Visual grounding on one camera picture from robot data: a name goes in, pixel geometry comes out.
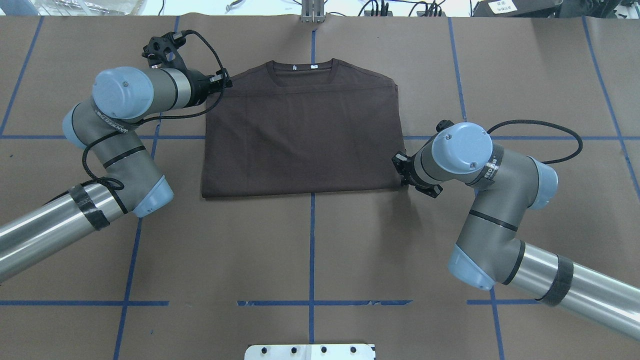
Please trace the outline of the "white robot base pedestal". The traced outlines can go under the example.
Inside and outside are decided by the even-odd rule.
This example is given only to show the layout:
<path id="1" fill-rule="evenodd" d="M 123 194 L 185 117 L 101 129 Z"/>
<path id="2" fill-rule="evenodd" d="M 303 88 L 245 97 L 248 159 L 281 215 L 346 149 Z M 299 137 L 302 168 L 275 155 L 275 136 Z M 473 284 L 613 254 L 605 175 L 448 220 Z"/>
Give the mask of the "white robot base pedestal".
<path id="1" fill-rule="evenodd" d="M 375 360 L 374 344 L 255 344 L 247 347 L 245 360 Z"/>

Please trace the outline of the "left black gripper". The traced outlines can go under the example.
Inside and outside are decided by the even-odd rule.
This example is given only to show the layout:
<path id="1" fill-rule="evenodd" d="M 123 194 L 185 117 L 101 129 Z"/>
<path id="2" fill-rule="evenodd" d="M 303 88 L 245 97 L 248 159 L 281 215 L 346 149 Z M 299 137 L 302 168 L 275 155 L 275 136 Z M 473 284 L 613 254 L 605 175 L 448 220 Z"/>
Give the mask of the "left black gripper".
<path id="1" fill-rule="evenodd" d="M 188 108 L 201 105 L 208 96 L 233 86 L 233 80 L 227 70 L 218 70 L 210 75 L 205 75 L 198 70 L 188 70 L 187 80 L 190 84 Z"/>

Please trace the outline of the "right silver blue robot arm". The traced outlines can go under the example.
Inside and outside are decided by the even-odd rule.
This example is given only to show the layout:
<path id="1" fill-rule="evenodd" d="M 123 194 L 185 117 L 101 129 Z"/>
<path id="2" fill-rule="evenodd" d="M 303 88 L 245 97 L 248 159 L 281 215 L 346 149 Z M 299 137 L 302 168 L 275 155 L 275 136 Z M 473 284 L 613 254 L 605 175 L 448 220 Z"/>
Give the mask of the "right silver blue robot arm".
<path id="1" fill-rule="evenodd" d="M 471 121 L 442 120 L 414 154 L 391 161 L 402 184 L 436 198 L 451 180 L 476 195 L 455 242 L 448 269 L 489 291 L 500 283 L 634 340 L 639 339 L 639 289 L 573 260 L 517 239 L 526 210 L 539 210 L 558 191 L 551 161 L 503 148 L 491 130 Z"/>

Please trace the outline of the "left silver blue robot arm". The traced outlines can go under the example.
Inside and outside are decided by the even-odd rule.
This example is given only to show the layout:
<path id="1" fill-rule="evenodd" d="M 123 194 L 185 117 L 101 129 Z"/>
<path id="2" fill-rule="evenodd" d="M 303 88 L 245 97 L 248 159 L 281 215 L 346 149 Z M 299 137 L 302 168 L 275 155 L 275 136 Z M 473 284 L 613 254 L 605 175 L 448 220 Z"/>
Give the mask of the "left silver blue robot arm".
<path id="1" fill-rule="evenodd" d="M 226 68 L 211 75 L 167 67 L 101 71 L 90 97 L 62 121 L 66 139 L 82 150 L 87 180 L 1 227 L 1 280 L 127 214 L 144 218 L 167 205 L 174 192 L 138 127 L 164 112 L 200 105 L 229 87 Z"/>

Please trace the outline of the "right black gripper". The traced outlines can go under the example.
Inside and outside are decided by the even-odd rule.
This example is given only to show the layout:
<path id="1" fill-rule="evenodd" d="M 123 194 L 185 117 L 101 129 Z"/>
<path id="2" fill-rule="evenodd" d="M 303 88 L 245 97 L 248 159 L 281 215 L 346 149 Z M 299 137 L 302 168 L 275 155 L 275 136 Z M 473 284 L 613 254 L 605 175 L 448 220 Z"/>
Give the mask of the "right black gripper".
<path id="1" fill-rule="evenodd" d="M 441 180 L 428 175 L 421 161 L 421 152 L 408 156 L 397 152 L 391 158 L 395 170 L 402 177 L 402 186 L 412 186 L 416 191 L 430 198 L 437 198 L 442 193 Z"/>

